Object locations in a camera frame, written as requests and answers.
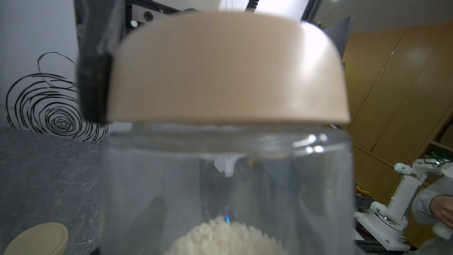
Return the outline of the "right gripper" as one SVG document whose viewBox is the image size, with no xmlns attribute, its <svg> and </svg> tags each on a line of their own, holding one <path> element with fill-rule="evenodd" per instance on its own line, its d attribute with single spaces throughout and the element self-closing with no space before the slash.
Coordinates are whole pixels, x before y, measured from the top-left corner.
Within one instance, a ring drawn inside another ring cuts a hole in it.
<svg viewBox="0 0 453 255">
<path fill-rule="evenodd" d="M 74 0 L 79 58 L 77 84 L 83 118 L 104 126 L 113 55 L 120 40 L 143 24 L 183 11 L 148 0 Z"/>
</svg>

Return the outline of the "beige lid of jar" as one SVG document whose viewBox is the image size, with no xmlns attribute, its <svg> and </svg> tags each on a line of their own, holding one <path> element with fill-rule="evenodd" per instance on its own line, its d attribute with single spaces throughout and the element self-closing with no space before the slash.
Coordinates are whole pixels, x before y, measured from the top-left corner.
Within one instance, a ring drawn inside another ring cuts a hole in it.
<svg viewBox="0 0 453 255">
<path fill-rule="evenodd" d="M 341 57 L 316 26 L 253 13 L 184 13 L 120 43 L 106 118 L 344 124 L 350 112 Z"/>
<path fill-rule="evenodd" d="M 68 246 L 69 234 L 60 223 L 44 223 L 14 238 L 4 255 L 62 255 Z"/>
</svg>

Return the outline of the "rice jar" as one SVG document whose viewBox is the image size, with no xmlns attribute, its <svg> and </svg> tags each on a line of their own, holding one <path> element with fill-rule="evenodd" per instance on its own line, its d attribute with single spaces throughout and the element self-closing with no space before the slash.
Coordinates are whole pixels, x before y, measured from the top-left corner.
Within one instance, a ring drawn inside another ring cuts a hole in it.
<svg viewBox="0 0 453 255">
<path fill-rule="evenodd" d="M 134 125 L 103 145 L 103 255 L 353 255 L 352 146 L 329 126 Z"/>
</svg>

